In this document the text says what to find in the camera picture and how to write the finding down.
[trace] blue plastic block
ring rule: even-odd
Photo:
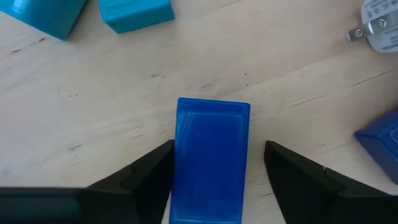
[[[6,14],[46,32],[67,40],[86,0],[0,0]]]
[[[170,224],[241,223],[250,105],[180,98]]]
[[[355,138],[398,184],[398,111],[391,111],[354,134]]]
[[[118,34],[174,19],[170,0],[99,0],[99,7]]]

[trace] light wood surface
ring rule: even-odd
[[[398,102],[398,56],[345,41],[362,0],[172,2],[117,35],[91,1],[69,42],[0,14],[0,185],[87,186],[174,138],[192,96],[252,106],[244,223],[284,223],[265,140],[398,194],[352,137]]]

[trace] blue block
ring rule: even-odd
[[[174,19],[170,0],[99,0],[99,8],[118,34]]]
[[[170,224],[240,224],[250,105],[180,98]]]
[[[398,111],[391,111],[354,134],[355,138],[398,184]]]
[[[1,0],[0,9],[61,40],[67,40],[86,0]]]

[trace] blue box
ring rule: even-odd
[[[99,8],[118,34],[174,19],[170,0],[99,0]]]
[[[240,224],[250,105],[180,98],[170,224]]]
[[[2,0],[6,14],[61,40],[67,40],[86,0]]]
[[[367,128],[356,131],[354,136],[398,184],[398,111],[385,114]]]

